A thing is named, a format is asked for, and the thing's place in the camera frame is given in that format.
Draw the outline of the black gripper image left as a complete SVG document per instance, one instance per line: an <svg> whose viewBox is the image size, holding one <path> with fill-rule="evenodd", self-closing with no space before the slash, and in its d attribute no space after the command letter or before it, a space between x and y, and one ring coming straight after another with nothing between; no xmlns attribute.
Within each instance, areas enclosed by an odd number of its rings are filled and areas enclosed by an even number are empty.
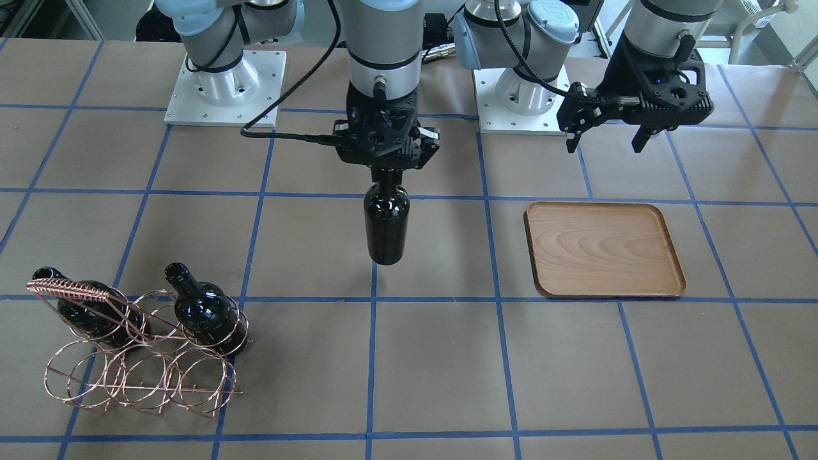
<svg viewBox="0 0 818 460"><path fill-rule="evenodd" d="M419 91L380 101L350 86L347 119L337 120L333 131L340 137L340 160L380 169L423 168L440 148L440 130L418 122Z"/></svg>

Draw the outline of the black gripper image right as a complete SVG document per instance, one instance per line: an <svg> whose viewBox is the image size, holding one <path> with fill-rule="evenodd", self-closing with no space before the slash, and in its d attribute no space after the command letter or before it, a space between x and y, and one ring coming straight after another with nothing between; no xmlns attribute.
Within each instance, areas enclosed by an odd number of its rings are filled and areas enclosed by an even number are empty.
<svg viewBox="0 0 818 460"><path fill-rule="evenodd" d="M639 128L632 151L642 153L652 135L680 125L697 125L714 111L703 61L692 46L672 56L652 56L635 46L617 46L600 84L573 82L557 113L569 153L581 135L611 119Z"/></svg>

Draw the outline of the silver robot arm image right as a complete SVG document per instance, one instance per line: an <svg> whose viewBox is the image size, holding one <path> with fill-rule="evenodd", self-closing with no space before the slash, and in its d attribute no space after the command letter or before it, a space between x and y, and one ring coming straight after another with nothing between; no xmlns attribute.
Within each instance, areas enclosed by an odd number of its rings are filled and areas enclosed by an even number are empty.
<svg viewBox="0 0 818 460"><path fill-rule="evenodd" d="M580 17L561 1L467 1L453 18L456 55L472 70L487 134L582 134L610 120L638 127L632 149L713 113L698 39L719 1L635 1L596 86L569 82L564 62Z"/></svg>

